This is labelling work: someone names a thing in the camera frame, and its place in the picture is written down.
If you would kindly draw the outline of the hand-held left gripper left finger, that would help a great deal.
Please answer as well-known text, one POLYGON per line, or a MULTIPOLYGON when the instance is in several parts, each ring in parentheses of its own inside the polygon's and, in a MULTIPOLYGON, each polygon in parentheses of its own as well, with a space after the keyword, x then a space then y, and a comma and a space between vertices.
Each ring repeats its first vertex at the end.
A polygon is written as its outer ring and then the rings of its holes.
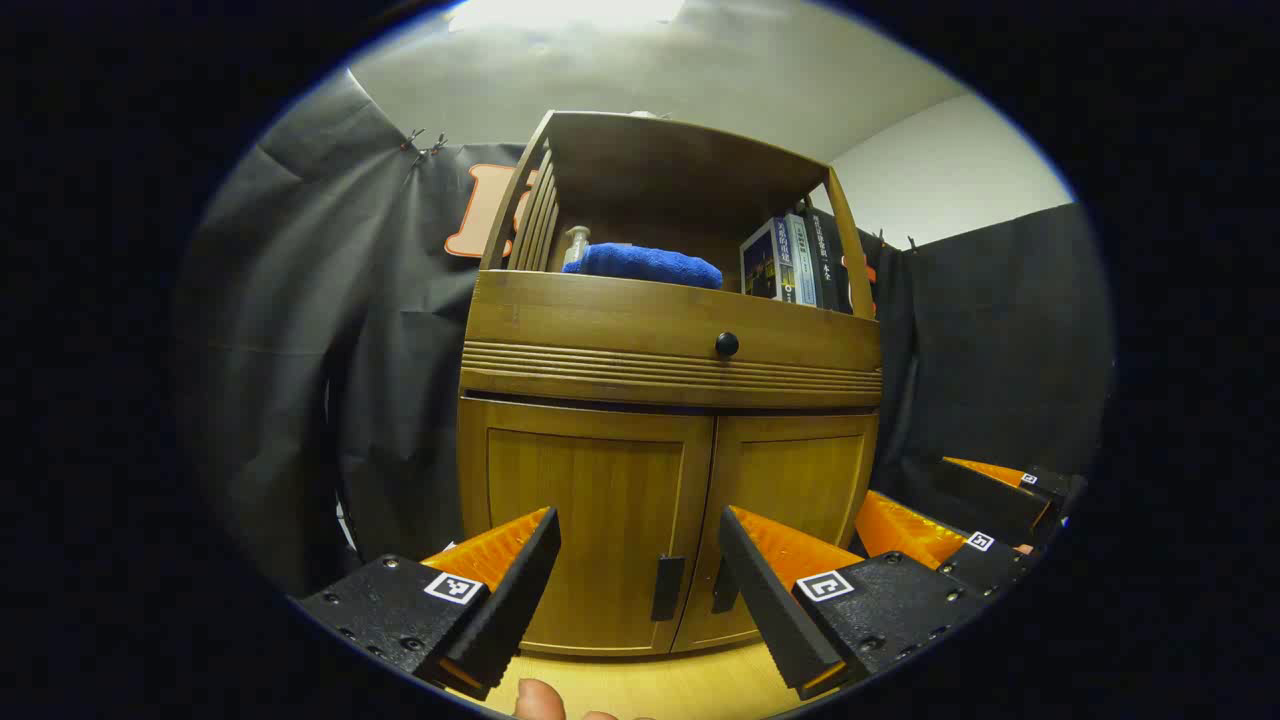
POLYGON ((480 701, 518 653, 559 550, 558 512, 543 507, 429 559, 379 556, 297 605, 383 664, 480 701))

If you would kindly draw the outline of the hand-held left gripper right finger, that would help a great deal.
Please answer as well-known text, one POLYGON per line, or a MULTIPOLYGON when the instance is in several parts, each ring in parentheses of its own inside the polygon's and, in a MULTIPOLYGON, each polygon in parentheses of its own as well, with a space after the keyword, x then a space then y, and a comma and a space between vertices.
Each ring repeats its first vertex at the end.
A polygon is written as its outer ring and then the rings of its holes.
POLYGON ((924 653, 980 614, 984 591, 890 551, 864 559, 739 506, 719 548, 785 685, 800 700, 924 653))

